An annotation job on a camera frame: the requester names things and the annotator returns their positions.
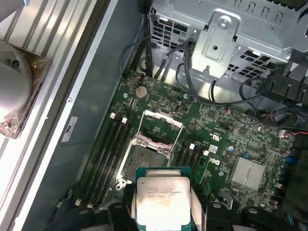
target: red wire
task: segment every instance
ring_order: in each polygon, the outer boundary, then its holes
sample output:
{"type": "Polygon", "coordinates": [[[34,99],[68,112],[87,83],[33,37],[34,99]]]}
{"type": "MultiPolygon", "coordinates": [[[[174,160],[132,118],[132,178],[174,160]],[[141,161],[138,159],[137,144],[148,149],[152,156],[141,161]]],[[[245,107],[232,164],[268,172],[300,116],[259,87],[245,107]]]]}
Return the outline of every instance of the red wire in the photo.
{"type": "Polygon", "coordinates": [[[305,134],[305,135],[308,135],[308,132],[305,132],[305,131],[301,131],[301,132],[292,132],[291,133],[292,135],[296,136],[298,134],[305,134]]]}

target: chip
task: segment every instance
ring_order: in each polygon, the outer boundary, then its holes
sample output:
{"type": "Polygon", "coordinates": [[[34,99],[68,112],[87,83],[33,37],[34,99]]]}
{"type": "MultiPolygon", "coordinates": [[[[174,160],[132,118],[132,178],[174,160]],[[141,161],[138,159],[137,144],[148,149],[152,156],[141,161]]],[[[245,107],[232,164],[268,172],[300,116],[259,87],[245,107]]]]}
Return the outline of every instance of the chip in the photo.
{"type": "Polygon", "coordinates": [[[247,132],[246,128],[240,128],[240,130],[239,130],[239,134],[242,135],[242,136],[246,135],[246,132],[247,132]]]}
{"type": "Polygon", "coordinates": [[[252,199],[248,199],[247,200],[247,204],[246,204],[246,206],[248,207],[248,206],[254,206],[255,205],[255,201],[254,200],[252,200],[252,199]]]}
{"type": "Polygon", "coordinates": [[[207,117],[211,118],[211,119],[214,119],[215,118],[215,115],[216,115],[216,112],[213,111],[213,110],[210,110],[208,111],[207,113],[207,117]]]}
{"type": "Polygon", "coordinates": [[[157,152],[136,146],[129,167],[126,171],[128,180],[135,182],[136,169],[139,167],[162,167],[166,166],[168,159],[157,152]]]}

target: gray case wall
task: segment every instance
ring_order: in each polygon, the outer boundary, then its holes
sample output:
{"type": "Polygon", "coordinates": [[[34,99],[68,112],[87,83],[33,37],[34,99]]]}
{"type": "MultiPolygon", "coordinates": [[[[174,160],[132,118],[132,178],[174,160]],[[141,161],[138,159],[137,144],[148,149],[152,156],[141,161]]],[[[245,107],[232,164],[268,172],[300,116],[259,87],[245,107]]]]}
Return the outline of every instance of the gray case wall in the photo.
{"type": "Polygon", "coordinates": [[[75,100],[78,117],[69,142],[58,141],[23,230],[43,229],[71,185],[78,182],[120,82],[119,60],[139,29],[137,1],[119,0],[75,100]]]}

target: chipset heatsink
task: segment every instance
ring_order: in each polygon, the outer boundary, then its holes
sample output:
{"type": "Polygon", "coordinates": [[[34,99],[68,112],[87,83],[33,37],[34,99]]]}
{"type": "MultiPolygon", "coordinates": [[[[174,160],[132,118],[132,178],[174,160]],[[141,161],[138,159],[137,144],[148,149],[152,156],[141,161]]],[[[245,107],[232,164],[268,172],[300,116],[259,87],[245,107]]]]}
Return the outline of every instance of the chipset heatsink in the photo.
{"type": "Polygon", "coordinates": [[[232,182],[258,190],[265,167],[251,160],[237,157],[230,179],[232,182]]]}

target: ram slot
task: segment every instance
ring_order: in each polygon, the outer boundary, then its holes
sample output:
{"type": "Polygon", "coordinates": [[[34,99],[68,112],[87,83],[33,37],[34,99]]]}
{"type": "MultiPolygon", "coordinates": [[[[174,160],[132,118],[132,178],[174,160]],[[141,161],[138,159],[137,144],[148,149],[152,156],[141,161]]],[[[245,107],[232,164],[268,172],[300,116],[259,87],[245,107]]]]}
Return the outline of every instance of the ram slot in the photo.
{"type": "Polygon", "coordinates": [[[188,155],[188,158],[187,158],[187,162],[185,163],[186,166],[192,167],[193,160],[194,160],[194,157],[195,157],[195,152],[196,151],[190,149],[190,152],[189,152],[189,155],[188,155]]]}
{"type": "Polygon", "coordinates": [[[186,154],[185,154],[182,162],[180,163],[180,167],[181,166],[190,166],[189,162],[190,162],[192,154],[193,154],[193,150],[192,149],[189,149],[189,150],[186,151],[186,154]]]}
{"type": "Polygon", "coordinates": [[[104,174],[104,182],[102,184],[100,184],[100,189],[98,191],[98,196],[96,197],[95,201],[93,201],[94,205],[97,205],[99,202],[100,204],[103,202],[103,196],[105,195],[113,175],[115,174],[116,168],[119,165],[119,162],[121,160],[121,156],[124,152],[124,149],[126,147],[126,144],[129,141],[129,134],[130,134],[130,130],[131,130],[131,124],[128,124],[125,128],[125,131],[123,132],[123,137],[122,139],[119,140],[118,142],[118,147],[117,150],[114,154],[114,158],[112,160],[112,162],[110,163],[109,169],[107,174],[104,174]]]}
{"type": "Polygon", "coordinates": [[[112,152],[115,150],[116,146],[117,146],[117,142],[118,139],[120,139],[120,137],[123,135],[123,130],[125,128],[125,124],[121,123],[120,127],[118,128],[118,130],[115,133],[115,136],[113,137],[112,141],[109,142],[109,145],[107,148],[105,148],[103,150],[103,154],[105,156],[105,158],[103,159],[103,162],[99,168],[96,180],[95,180],[95,184],[93,186],[93,190],[92,190],[92,194],[91,194],[91,198],[90,198],[90,202],[93,201],[93,198],[97,192],[98,187],[100,186],[100,184],[102,183],[102,178],[104,177],[104,171],[107,168],[109,162],[111,161],[113,155],[112,152]]]}
{"type": "Polygon", "coordinates": [[[187,148],[187,146],[185,144],[183,144],[179,153],[175,156],[175,159],[174,159],[173,164],[172,164],[173,166],[178,166],[180,158],[181,158],[181,156],[183,156],[186,148],[187,148]]]}
{"type": "Polygon", "coordinates": [[[86,192],[83,196],[84,199],[87,199],[87,197],[90,194],[91,188],[96,181],[97,174],[99,172],[99,169],[101,168],[101,165],[104,163],[104,151],[106,148],[108,148],[109,144],[111,143],[111,140],[114,137],[115,132],[118,130],[118,128],[121,126],[121,119],[119,117],[116,117],[112,123],[109,125],[109,128],[107,129],[107,135],[104,138],[103,144],[102,144],[102,149],[101,155],[99,156],[98,160],[95,161],[94,167],[92,168],[91,171],[91,177],[89,179],[89,183],[86,186],[86,192]]]}
{"type": "Polygon", "coordinates": [[[201,151],[200,150],[195,150],[194,151],[194,156],[192,159],[192,163],[191,163],[191,168],[192,168],[192,174],[195,172],[197,165],[200,161],[201,158],[201,151]]]}
{"type": "Polygon", "coordinates": [[[188,149],[189,149],[189,146],[187,146],[185,148],[184,153],[180,156],[180,159],[179,159],[178,164],[177,164],[178,167],[182,167],[184,165],[186,158],[187,158],[187,155],[188,155],[188,149]]]}

